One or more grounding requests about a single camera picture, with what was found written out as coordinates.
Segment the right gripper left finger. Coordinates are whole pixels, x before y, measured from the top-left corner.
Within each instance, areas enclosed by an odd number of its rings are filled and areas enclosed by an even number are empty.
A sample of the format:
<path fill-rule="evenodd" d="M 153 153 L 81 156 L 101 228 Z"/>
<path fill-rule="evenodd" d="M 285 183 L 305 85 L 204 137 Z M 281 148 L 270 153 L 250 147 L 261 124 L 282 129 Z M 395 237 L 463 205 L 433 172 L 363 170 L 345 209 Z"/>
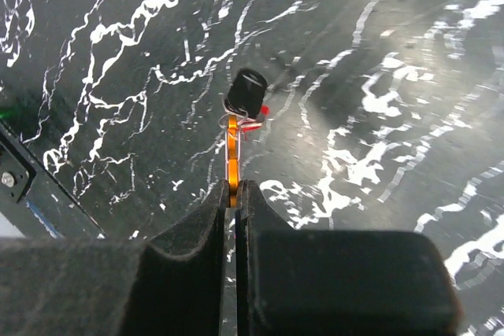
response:
<path fill-rule="evenodd" d="M 228 195 L 151 240 L 2 239 L 2 334 L 218 334 Z"/>

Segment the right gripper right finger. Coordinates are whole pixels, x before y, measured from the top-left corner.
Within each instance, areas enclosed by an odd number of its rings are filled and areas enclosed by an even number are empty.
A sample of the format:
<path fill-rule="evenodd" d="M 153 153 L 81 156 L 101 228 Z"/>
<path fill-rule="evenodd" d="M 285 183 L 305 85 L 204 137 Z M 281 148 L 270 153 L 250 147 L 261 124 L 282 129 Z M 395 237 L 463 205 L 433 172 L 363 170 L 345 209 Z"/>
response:
<path fill-rule="evenodd" d="M 295 230 L 251 180 L 237 193 L 241 335 L 455 335 L 462 309 L 435 244 L 412 231 Z"/>

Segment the key with red tag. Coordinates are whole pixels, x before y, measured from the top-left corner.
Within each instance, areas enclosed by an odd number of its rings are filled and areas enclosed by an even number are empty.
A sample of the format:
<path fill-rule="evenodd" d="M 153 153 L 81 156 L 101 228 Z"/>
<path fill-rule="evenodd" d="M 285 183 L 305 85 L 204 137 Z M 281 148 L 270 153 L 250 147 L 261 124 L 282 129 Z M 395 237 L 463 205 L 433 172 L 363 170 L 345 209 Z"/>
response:
<path fill-rule="evenodd" d="M 244 117 L 242 120 L 239 121 L 241 131 L 248 132 L 261 128 L 268 114 L 269 114 L 269 107 L 267 105 L 263 105 L 260 109 L 260 113 L 257 115 L 256 118 Z"/>

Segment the orange keyring carabiner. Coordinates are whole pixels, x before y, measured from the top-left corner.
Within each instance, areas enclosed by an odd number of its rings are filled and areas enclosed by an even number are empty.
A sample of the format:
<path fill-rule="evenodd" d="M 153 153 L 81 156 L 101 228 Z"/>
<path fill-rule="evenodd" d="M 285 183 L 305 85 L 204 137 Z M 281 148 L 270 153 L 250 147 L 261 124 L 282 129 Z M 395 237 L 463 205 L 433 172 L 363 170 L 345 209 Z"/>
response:
<path fill-rule="evenodd" d="M 226 180 L 229 185 L 229 205 L 236 207 L 240 181 L 240 129 L 235 115 L 228 117 L 226 128 Z"/>

